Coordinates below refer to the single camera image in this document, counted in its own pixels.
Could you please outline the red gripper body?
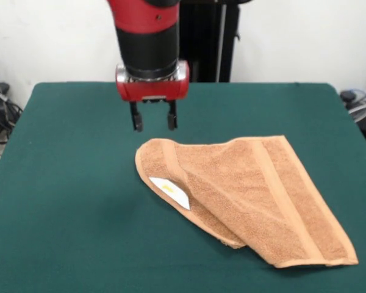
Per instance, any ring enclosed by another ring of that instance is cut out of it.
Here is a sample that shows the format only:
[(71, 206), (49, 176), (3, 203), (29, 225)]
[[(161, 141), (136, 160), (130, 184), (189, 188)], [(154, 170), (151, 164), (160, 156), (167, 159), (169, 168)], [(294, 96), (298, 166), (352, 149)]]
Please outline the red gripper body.
[(118, 64), (115, 72), (118, 93), (123, 101), (131, 103), (157, 99), (172, 101), (185, 98), (189, 79), (190, 69), (187, 62), (178, 62), (171, 76), (156, 80), (134, 79), (123, 64)]

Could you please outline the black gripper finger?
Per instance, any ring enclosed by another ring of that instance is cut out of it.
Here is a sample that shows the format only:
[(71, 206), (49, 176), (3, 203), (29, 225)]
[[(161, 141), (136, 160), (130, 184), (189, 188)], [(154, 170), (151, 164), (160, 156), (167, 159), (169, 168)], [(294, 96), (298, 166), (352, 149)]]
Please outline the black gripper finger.
[(131, 118), (132, 118), (132, 124), (134, 127), (134, 131), (142, 132), (143, 131), (143, 120), (142, 115), (137, 109), (137, 103), (136, 102), (130, 102), (130, 112), (131, 112)]
[(172, 100), (168, 102), (169, 110), (167, 115), (168, 129), (174, 131), (178, 127), (176, 101)]

